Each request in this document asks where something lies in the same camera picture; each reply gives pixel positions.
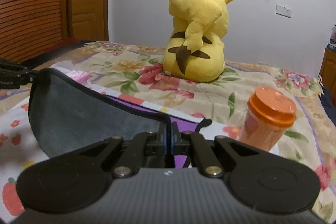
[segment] plastic cup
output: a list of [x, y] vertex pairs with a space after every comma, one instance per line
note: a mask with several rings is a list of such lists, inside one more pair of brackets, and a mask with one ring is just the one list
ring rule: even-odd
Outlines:
[[296, 105], [271, 87], [258, 87], [247, 102], [248, 112], [239, 141], [264, 151], [271, 148], [293, 126]]

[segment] light switch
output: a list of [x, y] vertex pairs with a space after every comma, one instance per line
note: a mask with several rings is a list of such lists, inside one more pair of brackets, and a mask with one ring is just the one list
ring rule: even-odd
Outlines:
[[277, 5], [277, 9], [276, 9], [275, 13], [283, 16], [284, 15], [284, 10], [285, 10], [285, 7]]
[[285, 7], [285, 9], [283, 10], [283, 15], [285, 17], [291, 18], [292, 17], [292, 10]]

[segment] metal screw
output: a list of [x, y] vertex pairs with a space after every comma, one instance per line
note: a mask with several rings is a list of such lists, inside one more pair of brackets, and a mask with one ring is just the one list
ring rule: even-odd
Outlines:
[[208, 166], [205, 171], [209, 175], [218, 175], [222, 172], [222, 169], [218, 166]]
[[114, 169], [114, 173], [119, 176], [126, 176], [131, 173], [131, 170], [126, 166], [119, 166]]

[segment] brown stripe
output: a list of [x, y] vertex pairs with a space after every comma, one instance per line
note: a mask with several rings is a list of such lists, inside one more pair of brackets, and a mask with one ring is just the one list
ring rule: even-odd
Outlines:
[[185, 32], [177, 32], [177, 33], [173, 34], [171, 38], [183, 38], [183, 39], [185, 39]]
[[205, 52], [195, 51], [191, 54], [192, 56], [203, 58], [203, 59], [210, 59], [210, 56], [207, 55]]
[[[185, 39], [185, 32], [177, 32], [177, 33], [173, 34], [171, 38], [183, 38], [183, 39]], [[202, 40], [203, 40], [203, 43], [212, 44], [212, 42], [209, 39], [207, 39], [206, 37], [202, 37]]]
[[[178, 48], [180, 48], [180, 47], [172, 47], [172, 48], [169, 48], [169, 49], [168, 49], [168, 52], [176, 53]], [[202, 52], [202, 51], [195, 51], [195, 52], [193, 52], [193, 53], [190, 54], [190, 55], [191, 55], [191, 56], [194, 56], [194, 57], [203, 58], [203, 59], [210, 59], [210, 56], [207, 55], [205, 52]]]
[[190, 50], [187, 46], [181, 46], [176, 50], [175, 58], [180, 71], [185, 75], [185, 68], [187, 67], [187, 59], [190, 56]]
[[209, 39], [207, 39], [206, 37], [202, 37], [202, 40], [203, 40], [203, 43], [212, 44], [212, 42]]

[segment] floral blanket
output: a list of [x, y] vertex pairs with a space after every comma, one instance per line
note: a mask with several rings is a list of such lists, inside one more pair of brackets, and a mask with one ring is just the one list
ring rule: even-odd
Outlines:
[[[76, 69], [90, 73], [93, 84], [121, 92], [135, 101], [155, 103], [163, 112], [174, 109], [197, 118], [211, 118], [225, 124], [221, 130], [234, 139], [242, 132], [246, 102], [255, 88], [278, 89], [297, 105], [293, 127], [278, 142], [280, 155], [317, 173], [321, 191], [313, 210], [326, 222], [336, 219], [336, 129], [320, 104], [318, 96], [322, 90], [316, 79], [273, 67], [226, 61], [217, 80], [200, 84], [165, 75], [163, 53], [162, 48], [92, 42], [39, 68], [71, 60]], [[0, 115], [27, 97], [29, 88], [28, 85], [19, 90], [0, 90]], [[11, 122], [14, 128], [18, 121]], [[0, 148], [6, 138], [7, 133], [1, 132]]]

